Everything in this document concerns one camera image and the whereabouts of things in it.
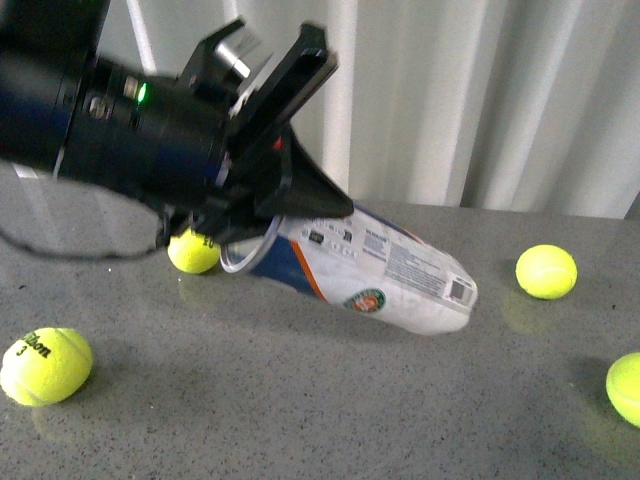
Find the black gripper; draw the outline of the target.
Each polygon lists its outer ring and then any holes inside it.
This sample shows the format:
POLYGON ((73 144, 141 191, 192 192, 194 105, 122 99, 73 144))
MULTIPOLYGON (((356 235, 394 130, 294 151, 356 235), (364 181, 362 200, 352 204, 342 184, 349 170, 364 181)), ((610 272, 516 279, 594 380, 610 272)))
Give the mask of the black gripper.
POLYGON ((263 234, 276 217, 343 218, 351 198, 316 165, 298 141, 292 117, 337 68, 325 30, 305 22, 290 49, 273 57, 240 96, 195 95, 223 113, 214 166, 197 206, 178 207, 169 232, 196 232, 227 244, 263 234))

